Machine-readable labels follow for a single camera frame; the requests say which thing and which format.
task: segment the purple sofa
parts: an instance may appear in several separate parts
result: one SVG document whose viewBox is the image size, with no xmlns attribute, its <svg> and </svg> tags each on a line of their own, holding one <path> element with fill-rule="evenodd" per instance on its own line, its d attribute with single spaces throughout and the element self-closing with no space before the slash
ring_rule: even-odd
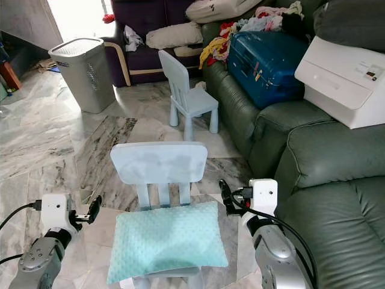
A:
<svg viewBox="0 0 385 289">
<path fill-rule="evenodd" d="M 187 7 L 194 0 L 112 0 L 115 14 L 115 32 L 105 41 L 106 57 L 111 77 L 116 87 L 131 86 L 142 82 L 165 80 L 158 50 L 141 45 L 135 52 L 125 51 L 123 31 L 130 26 L 146 41 L 146 34 L 169 25 L 189 22 L 185 16 Z M 173 49 L 166 49 L 174 55 Z M 176 57 L 189 70 L 190 76 L 200 74 L 199 55 Z"/>
</svg>

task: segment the chair backrest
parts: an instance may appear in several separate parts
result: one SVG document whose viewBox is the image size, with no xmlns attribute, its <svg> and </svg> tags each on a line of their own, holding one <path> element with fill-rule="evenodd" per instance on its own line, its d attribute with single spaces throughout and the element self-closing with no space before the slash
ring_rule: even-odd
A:
<svg viewBox="0 0 385 289">
<path fill-rule="evenodd" d="M 159 50 L 164 75 L 170 83 L 171 95 L 176 102 L 188 111 L 186 94 L 190 90 L 187 68 L 164 50 Z"/>
<path fill-rule="evenodd" d="M 169 184 L 179 184 L 179 201 L 190 203 L 190 182 L 205 171 L 207 149 L 197 141 L 157 141 L 115 145 L 112 162 L 125 184 L 136 185 L 139 207 L 151 207 L 148 184 L 157 184 L 160 206 L 170 204 Z"/>
</svg>

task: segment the light blue chair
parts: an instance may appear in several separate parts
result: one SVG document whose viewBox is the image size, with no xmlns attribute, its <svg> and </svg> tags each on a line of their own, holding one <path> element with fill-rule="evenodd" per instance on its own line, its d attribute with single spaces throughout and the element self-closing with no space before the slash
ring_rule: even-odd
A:
<svg viewBox="0 0 385 289">
<path fill-rule="evenodd" d="M 170 125 L 178 126 L 178 110 L 185 116 L 184 140 L 193 141 L 193 117 L 211 111 L 210 132 L 218 132 L 218 101 L 201 88 L 190 89 L 188 71 L 164 50 L 158 52 L 171 90 Z"/>
<path fill-rule="evenodd" d="M 169 184 L 179 184 L 180 204 L 190 203 L 190 183 L 200 181 L 205 171 L 207 149 L 203 143 L 159 141 L 117 144 L 111 159 L 125 184 L 136 185 L 140 210 L 153 208 L 148 184 L 158 185 L 159 205 L 170 206 Z M 187 278 L 189 289 L 204 289 L 200 268 L 167 270 L 134 277 L 135 289 L 150 289 L 150 278 Z"/>
</svg>

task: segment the red object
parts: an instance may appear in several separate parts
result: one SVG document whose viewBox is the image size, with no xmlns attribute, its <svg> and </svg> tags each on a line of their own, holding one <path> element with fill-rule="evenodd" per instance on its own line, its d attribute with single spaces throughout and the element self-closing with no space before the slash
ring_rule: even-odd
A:
<svg viewBox="0 0 385 289">
<path fill-rule="evenodd" d="M 219 50 L 219 53 L 225 53 L 227 51 L 227 42 L 223 43 L 222 48 Z"/>
<path fill-rule="evenodd" d="M 215 59 L 215 58 L 213 58 L 213 57 L 209 57 L 208 59 L 207 59 L 207 66 L 211 66 L 211 65 L 213 65 L 214 63 L 216 63 L 217 62 L 217 60 Z"/>
<path fill-rule="evenodd" d="M 222 23 L 222 25 L 221 25 L 221 31 L 222 31 L 223 29 L 226 29 L 226 28 L 228 28 L 228 27 L 233 26 L 233 24 L 234 24 L 234 21 L 233 21 L 233 22 L 229 22 L 229 23 Z M 229 36 L 229 32 L 223 34 L 221 37 L 227 38 L 227 36 Z"/>
<path fill-rule="evenodd" d="M 115 21 L 115 15 L 113 15 L 113 14 L 104 15 L 104 17 L 103 17 L 104 23 L 108 24 L 108 23 L 111 23 L 112 21 Z"/>
<path fill-rule="evenodd" d="M 258 18 L 263 18 L 263 17 L 267 17 L 269 16 L 270 14 L 267 13 L 267 12 L 262 12 L 260 15 L 258 15 Z"/>
</svg>

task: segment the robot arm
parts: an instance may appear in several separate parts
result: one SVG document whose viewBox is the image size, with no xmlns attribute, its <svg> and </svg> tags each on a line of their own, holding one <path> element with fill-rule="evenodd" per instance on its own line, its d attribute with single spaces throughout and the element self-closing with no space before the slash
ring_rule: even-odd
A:
<svg viewBox="0 0 385 289">
<path fill-rule="evenodd" d="M 237 202 L 274 216 L 277 182 L 273 179 L 252 179 L 249 186 L 242 190 L 242 194 L 234 196 Z M 309 276 L 301 269 L 297 251 L 280 227 L 234 204 L 230 188 L 224 180 L 220 180 L 220 187 L 227 214 L 241 215 L 242 224 L 253 236 L 255 259 L 262 272 L 263 289 L 311 289 L 307 282 Z"/>
<path fill-rule="evenodd" d="M 60 272 L 64 251 L 71 239 L 81 230 L 78 222 L 92 223 L 99 213 L 102 197 L 90 205 L 86 215 L 71 210 L 69 194 L 47 194 L 42 199 L 42 222 L 45 236 L 36 239 L 18 265 L 16 277 L 9 289 L 51 288 Z"/>
</svg>

